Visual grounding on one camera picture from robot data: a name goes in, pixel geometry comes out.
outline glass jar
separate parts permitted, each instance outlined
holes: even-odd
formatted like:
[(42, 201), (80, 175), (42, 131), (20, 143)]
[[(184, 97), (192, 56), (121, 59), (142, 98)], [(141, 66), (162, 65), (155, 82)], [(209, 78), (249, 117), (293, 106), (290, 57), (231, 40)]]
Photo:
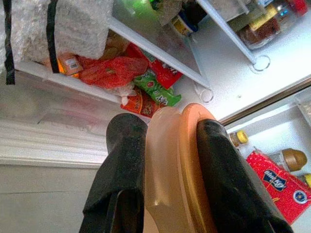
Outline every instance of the glass jar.
[(248, 142), (248, 136), (244, 130), (239, 130), (235, 133), (230, 133), (229, 138), (235, 147)]
[(251, 21), (237, 32), (251, 50), (264, 46), (296, 21), (295, 12), (286, 1), (274, 0), (265, 7), (265, 10), (265, 14)]

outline refrigerator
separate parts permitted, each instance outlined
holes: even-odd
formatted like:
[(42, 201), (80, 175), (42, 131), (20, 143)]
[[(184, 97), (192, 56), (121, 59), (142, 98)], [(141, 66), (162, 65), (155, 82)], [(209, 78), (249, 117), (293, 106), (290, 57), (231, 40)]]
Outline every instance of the refrigerator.
[[(308, 162), (293, 174), (311, 173), (311, 11), (249, 50), (207, 0), (197, 1), (209, 16), (190, 37), (162, 27), (148, 1), (136, 2), (115, 0), (104, 23), (184, 74), (173, 86), (182, 95), (176, 108), (200, 103), (228, 133), (245, 130), (244, 158), (254, 147), (301, 150)], [(0, 83), (0, 232), (78, 232), (108, 155), (108, 123), (127, 111), (120, 97), (35, 62), (15, 63), (15, 79)], [(292, 225), (295, 233), (308, 232), (310, 216), (311, 208)]]

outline yellow bottle cap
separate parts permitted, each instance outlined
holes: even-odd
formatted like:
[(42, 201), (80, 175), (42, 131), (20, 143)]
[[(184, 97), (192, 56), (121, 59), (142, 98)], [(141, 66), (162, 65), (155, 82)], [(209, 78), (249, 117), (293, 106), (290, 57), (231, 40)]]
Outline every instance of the yellow bottle cap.
[(244, 130), (237, 131), (237, 138), (241, 143), (247, 143), (248, 142), (248, 136)]
[(307, 184), (309, 185), (309, 187), (311, 187), (311, 174), (305, 175), (305, 178), (306, 178)]

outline jar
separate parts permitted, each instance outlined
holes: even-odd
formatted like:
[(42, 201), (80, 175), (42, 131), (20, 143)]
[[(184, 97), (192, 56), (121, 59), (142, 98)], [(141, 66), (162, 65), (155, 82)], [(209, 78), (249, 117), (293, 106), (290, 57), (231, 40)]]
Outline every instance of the jar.
[(235, 133), (230, 133), (229, 138), (235, 147), (248, 142), (248, 136), (244, 130), (239, 130)]
[(307, 163), (304, 152), (291, 148), (268, 154), (268, 157), (288, 172), (298, 171)]
[(273, 1), (265, 7), (265, 10), (266, 14), (251, 21), (237, 32), (251, 50), (264, 46), (296, 21), (296, 14), (283, 0)]

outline red plastic bag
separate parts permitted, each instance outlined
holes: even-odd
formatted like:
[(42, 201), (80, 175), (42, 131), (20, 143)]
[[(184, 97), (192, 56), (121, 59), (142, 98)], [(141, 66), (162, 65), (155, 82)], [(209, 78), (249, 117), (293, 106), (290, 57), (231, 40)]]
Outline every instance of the red plastic bag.
[(169, 89), (183, 75), (132, 43), (127, 47), (126, 53), (129, 57), (145, 59), (149, 68), (156, 74), (156, 80), (166, 89)]
[(87, 84), (106, 89), (127, 85), (136, 76), (144, 74), (148, 66), (145, 59), (130, 57), (107, 61), (83, 58), (79, 62), (85, 68), (79, 73), (79, 78)]

